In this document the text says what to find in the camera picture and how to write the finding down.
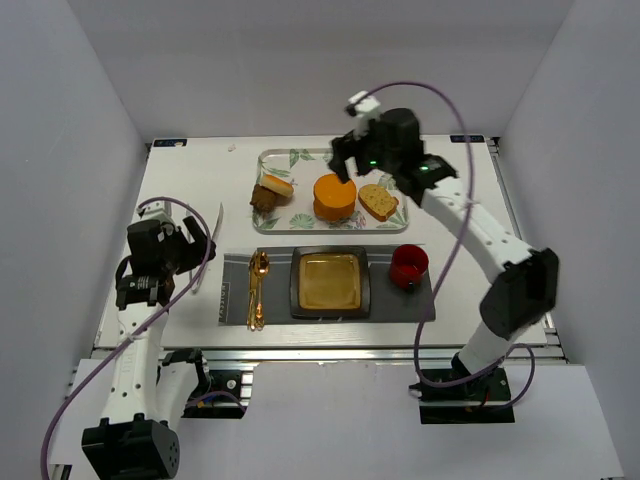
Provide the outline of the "gold spoon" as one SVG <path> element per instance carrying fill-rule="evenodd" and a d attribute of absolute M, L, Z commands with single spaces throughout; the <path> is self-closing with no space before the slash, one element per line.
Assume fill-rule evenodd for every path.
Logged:
<path fill-rule="evenodd" d="M 262 330 L 264 328 L 263 281 L 268 275 L 269 269 L 270 260 L 267 253 L 265 251 L 257 251 L 252 267 L 253 277 L 255 278 L 254 330 Z"/>

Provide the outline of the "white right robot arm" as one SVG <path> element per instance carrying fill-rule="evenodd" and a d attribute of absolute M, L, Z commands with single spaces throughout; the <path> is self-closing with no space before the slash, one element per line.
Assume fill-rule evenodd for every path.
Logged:
<path fill-rule="evenodd" d="M 512 236 L 480 204 L 470 185 L 443 157 L 425 152 L 419 120 L 410 109 L 383 112 L 379 107 L 349 106 L 356 127 L 332 140 L 330 169 L 341 181 L 350 178 L 353 159 L 360 176 L 377 169 L 427 214 L 457 235 L 482 269 L 490 288 L 480 303 L 481 322 L 454 356 L 453 380 L 459 386 L 490 372 L 515 341 L 556 305 L 559 258 Z"/>

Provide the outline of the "blue table label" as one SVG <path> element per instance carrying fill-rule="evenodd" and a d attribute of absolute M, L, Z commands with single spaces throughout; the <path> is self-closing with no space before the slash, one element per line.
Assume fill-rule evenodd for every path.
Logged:
<path fill-rule="evenodd" d="M 154 148 L 176 148 L 184 147 L 186 145 L 186 139 L 155 139 L 153 142 Z"/>
<path fill-rule="evenodd" d="M 450 135 L 449 139 L 452 143 L 485 143 L 483 135 Z"/>

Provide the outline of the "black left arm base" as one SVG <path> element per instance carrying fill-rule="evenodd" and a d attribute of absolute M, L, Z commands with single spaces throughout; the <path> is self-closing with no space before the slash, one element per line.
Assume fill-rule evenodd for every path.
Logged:
<path fill-rule="evenodd" d="M 188 419 L 241 419 L 245 372 L 211 367 L 197 348 L 170 351 L 158 366 L 159 405 Z"/>

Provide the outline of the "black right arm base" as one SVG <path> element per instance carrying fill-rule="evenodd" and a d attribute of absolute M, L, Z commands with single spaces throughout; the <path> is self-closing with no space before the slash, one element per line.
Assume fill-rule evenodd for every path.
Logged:
<path fill-rule="evenodd" d="M 505 369 L 498 360 L 475 374 L 458 355 L 449 368 L 414 367 L 418 381 L 409 392 L 419 401 L 422 425 L 513 424 L 511 389 Z"/>

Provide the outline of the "leaf-patterned serving tray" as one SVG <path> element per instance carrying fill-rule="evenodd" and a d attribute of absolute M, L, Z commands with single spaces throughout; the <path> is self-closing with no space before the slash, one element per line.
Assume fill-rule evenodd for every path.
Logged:
<path fill-rule="evenodd" d="M 355 205 L 351 216 L 336 222 L 318 217 L 313 209 L 313 186 L 321 176 L 328 174 L 328 162 L 332 152 L 329 148 L 284 148 L 268 149 L 257 159 L 257 176 L 270 174 L 290 183 L 294 195 L 289 201 L 276 206 L 270 213 L 252 214 L 254 228 L 263 234 L 288 233 L 399 233 L 409 225 L 408 201 L 396 189 L 391 176 L 372 171 L 364 177 L 355 174 L 355 164 L 348 162 L 351 179 L 360 189 L 366 185 L 378 185 L 393 196 L 398 205 L 395 212 L 384 222 L 376 220 L 361 203 Z"/>

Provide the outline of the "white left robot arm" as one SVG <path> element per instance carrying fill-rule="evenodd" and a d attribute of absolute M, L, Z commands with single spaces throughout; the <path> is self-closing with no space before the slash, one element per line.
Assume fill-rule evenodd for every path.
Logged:
<path fill-rule="evenodd" d="M 172 479 L 180 462 L 177 425 L 187 400 L 210 385 L 200 349 L 163 353 L 174 278 L 215 256 L 196 219 L 178 226 L 166 202 L 138 211 L 127 228 L 129 255 L 115 275 L 116 319 L 124 350 L 97 426 L 81 448 L 101 479 Z"/>

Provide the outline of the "red enamel mug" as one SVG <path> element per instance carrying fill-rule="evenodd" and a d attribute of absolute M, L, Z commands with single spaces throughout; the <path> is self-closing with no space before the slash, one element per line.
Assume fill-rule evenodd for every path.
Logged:
<path fill-rule="evenodd" d="M 389 279 L 398 288 L 413 292 L 420 286 L 428 267 L 429 257 L 420 246 L 400 245 L 391 258 Z"/>

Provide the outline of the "grey placemat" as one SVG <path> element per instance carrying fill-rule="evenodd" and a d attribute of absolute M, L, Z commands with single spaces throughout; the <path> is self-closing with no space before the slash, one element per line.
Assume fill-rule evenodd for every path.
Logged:
<path fill-rule="evenodd" d="M 322 314 L 294 315 L 290 304 L 290 286 L 294 247 L 266 247 L 270 259 L 270 271 L 264 285 L 263 297 L 269 308 L 266 323 L 269 325 L 294 325 L 313 323 L 415 323 L 432 304 L 431 284 L 423 277 L 420 287 L 413 293 L 402 291 L 389 278 L 393 246 L 368 245 L 370 286 L 373 304 L 366 316 L 339 317 Z M 248 265 L 251 256 L 245 253 L 224 255 L 219 323 L 225 326 L 243 325 L 248 312 Z"/>

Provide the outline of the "brown chocolate muffin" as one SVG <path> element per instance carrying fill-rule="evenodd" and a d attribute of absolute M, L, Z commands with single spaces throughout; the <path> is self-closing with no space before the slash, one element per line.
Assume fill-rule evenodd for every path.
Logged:
<path fill-rule="evenodd" d="M 262 215 L 269 214 L 275 209 L 277 202 L 278 195 L 275 192 L 259 184 L 254 185 L 250 205 L 255 212 Z"/>

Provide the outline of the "orange round bread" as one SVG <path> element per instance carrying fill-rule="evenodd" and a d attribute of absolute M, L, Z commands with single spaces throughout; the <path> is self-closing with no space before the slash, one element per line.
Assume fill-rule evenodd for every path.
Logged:
<path fill-rule="evenodd" d="M 315 215 L 327 222 L 337 222 L 354 213 L 357 188 L 352 180 L 342 183 L 336 174 L 330 173 L 316 180 L 313 196 Z"/>

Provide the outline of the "blue table label right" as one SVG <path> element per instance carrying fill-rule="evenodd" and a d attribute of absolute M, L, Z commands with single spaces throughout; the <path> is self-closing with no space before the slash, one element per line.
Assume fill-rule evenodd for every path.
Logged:
<path fill-rule="evenodd" d="M 452 143 L 485 143 L 483 135 L 450 135 L 449 139 Z"/>

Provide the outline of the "black square plate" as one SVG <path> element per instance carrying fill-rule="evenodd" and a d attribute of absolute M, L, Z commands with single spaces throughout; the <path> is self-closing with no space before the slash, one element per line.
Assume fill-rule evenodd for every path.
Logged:
<path fill-rule="evenodd" d="M 371 285 L 366 250 L 360 246 L 296 247 L 290 268 L 294 318 L 366 319 Z"/>

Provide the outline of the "blue table label left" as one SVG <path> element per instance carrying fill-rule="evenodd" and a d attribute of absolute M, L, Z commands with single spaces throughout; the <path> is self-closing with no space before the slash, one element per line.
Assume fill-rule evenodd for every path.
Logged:
<path fill-rule="evenodd" d="M 155 139 L 153 142 L 154 148 L 176 148 L 184 147 L 186 145 L 186 139 Z"/>

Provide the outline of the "sliced seeded bread loaf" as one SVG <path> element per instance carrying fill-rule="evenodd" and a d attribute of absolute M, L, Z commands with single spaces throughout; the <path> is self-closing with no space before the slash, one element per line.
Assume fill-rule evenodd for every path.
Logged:
<path fill-rule="evenodd" d="M 379 222 L 389 220 L 399 204 L 384 187 L 374 184 L 362 186 L 358 191 L 358 199 L 363 208 Z"/>

